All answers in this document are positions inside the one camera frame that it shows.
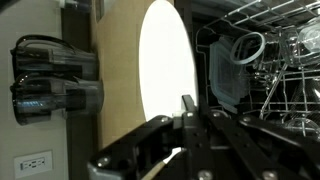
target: wire rack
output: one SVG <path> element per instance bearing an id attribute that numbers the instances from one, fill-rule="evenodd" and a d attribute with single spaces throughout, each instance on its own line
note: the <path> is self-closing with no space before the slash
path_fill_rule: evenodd
<path id="1" fill-rule="evenodd" d="M 252 31 L 281 33 L 282 30 L 306 23 L 318 17 L 320 2 L 290 0 L 268 4 L 263 0 L 255 0 L 235 9 L 200 28 L 196 33 L 196 52 L 204 62 L 206 82 L 205 95 L 209 102 L 210 83 L 208 83 L 208 44 L 201 44 L 199 37 L 203 35 L 223 35 L 237 38 L 241 34 Z M 227 23 L 231 33 L 219 32 L 219 23 Z M 262 120 L 273 121 L 280 126 L 298 131 L 304 136 L 312 134 L 320 137 L 320 67 L 288 68 L 281 55 L 273 63 L 279 63 L 279 69 L 272 74 L 268 72 L 254 72 L 247 75 L 250 81 L 254 79 L 272 77 L 274 81 L 268 88 L 262 88 L 265 99 L 257 101 L 252 95 L 261 91 L 251 87 L 249 99 L 241 105 L 249 105 L 243 114 L 258 113 Z"/>

